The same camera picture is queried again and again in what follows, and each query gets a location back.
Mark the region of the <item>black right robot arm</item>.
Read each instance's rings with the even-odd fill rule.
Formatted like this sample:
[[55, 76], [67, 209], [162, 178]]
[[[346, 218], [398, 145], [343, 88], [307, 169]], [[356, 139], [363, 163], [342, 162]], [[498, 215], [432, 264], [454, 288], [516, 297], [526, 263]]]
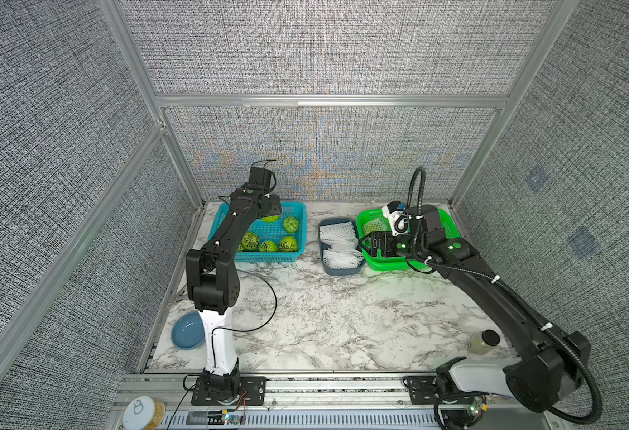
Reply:
[[434, 414], [440, 404], [465, 397], [501, 395], [526, 409], [590, 425], [603, 411], [601, 390], [588, 367], [590, 341], [567, 333], [509, 287], [466, 239], [447, 231], [450, 218], [436, 206], [391, 202], [364, 221], [359, 245], [371, 258], [402, 259], [426, 267], [467, 294], [499, 327], [518, 356], [488, 370], [454, 358], [437, 371]]

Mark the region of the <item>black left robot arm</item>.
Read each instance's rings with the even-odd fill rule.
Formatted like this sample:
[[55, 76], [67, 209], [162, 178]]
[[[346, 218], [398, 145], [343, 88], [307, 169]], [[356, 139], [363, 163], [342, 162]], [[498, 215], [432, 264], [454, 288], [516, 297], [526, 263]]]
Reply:
[[240, 396], [239, 359], [233, 342], [232, 308], [240, 293], [235, 256], [252, 224], [282, 213], [280, 197], [273, 191], [275, 174], [252, 165], [249, 178], [229, 196], [228, 212], [215, 233], [200, 249], [186, 255], [187, 295], [203, 323], [206, 363], [196, 392], [206, 392], [221, 402]]

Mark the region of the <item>white foam net sleeve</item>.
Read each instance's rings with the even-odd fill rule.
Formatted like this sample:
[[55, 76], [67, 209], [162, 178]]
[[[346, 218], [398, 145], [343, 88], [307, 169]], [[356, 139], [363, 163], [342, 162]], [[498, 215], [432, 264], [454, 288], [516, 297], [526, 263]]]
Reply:
[[362, 235], [361, 238], [368, 236], [371, 233], [390, 233], [392, 231], [388, 220], [384, 217], [374, 218], [372, 220], [366, 221], [362, 225]]

